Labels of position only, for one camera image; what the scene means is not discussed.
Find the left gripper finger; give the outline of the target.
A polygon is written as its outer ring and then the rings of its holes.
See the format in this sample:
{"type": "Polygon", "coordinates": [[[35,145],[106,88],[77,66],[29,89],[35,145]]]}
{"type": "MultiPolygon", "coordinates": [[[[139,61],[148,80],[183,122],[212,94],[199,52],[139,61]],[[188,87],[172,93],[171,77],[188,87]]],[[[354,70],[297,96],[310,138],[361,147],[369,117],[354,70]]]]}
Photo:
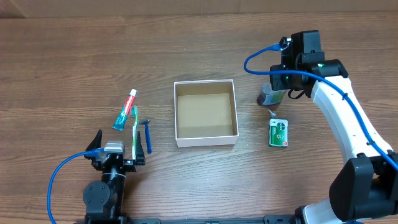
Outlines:
{"type": "Polygon", "coordinates": [[[140,131],[137,132],[136,136],[136,146],[135,146],[135,161],[136,165],[144,165],[146,163],[144,150],[141,144],[141,134],[140,131]]]}
{"type": "Polygon", "coordinates": [[[86,148],[87,156],[97,156],[101,150],[102,130],[99,129],[92,142],[86,148]]]}

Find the clear soap pump bottle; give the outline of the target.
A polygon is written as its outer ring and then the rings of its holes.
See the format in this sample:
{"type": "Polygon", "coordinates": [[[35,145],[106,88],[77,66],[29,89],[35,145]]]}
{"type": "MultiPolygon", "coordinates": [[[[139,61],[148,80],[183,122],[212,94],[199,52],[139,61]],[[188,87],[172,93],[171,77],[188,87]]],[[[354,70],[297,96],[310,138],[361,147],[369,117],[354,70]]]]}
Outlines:
{"type": "Polygon", "coordinates": [[[263,84],[260,93],[257,97],[257,104],[260,106],[272,106],[279,104],[287,90],[277,90],[274,91],[269,82],[263,84]]]}

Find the green white packet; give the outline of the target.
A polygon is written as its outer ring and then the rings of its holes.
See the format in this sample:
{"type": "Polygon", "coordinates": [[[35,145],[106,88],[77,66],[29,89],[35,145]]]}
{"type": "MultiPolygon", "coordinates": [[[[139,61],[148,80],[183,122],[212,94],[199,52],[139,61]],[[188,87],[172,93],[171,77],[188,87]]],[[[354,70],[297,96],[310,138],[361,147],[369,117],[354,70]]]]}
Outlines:
{"type": "Polygon", "coordinates": [[[277,117],[276,112],[269,110],[269,145],[272,147],[287,147],[289,122],[277,117]]]}

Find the green white toothbrush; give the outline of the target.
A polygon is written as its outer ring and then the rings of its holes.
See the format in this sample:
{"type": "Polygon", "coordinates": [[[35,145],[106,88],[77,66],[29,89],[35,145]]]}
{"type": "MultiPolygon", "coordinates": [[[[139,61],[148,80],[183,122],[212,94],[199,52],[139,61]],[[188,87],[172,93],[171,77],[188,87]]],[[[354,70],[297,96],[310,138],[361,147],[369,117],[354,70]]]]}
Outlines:
{"type": "Polygon", "coordinates": [[[136,160],[136,140],[137,140],[137,124],[138,124],[138,107],[134,105],[131,109],[131,116],[134,118],[132,126],[132,160],[136,160]]]}

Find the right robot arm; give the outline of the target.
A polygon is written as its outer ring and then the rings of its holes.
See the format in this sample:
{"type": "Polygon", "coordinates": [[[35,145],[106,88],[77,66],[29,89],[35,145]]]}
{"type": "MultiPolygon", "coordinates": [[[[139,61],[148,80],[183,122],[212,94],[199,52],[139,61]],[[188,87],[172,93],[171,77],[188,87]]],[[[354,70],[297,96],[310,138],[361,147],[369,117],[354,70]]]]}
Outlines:
{"type": "Polygon", "coordinates": [[[366,116],[343,64],[312,50],[286,55],[267,75],[273,90],[302,90],[313,100],[344,162],[328,198],[296,209],[292,223],[355,223],[397,214],[397,153],[366,116]]]}

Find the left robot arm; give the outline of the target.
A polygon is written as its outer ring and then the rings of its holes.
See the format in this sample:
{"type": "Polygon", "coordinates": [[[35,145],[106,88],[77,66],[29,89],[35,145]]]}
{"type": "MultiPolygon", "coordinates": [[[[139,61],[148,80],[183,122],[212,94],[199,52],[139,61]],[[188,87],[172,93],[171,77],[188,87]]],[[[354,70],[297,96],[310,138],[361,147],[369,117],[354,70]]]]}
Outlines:
{"type": "Polygon", "coordinates": [[[86,148],[86,159],[102,172],[101,180],[92,182],[83,191],[86,205],[85,223],[132,223],[130,216],[122,211],[126,174],[135,172],[136,166],[145,164],[141,134],[137,132],[132,159],[126,159],[122,141],[108,141],[101,147],[102,130],[99,130],[86,148]]]}

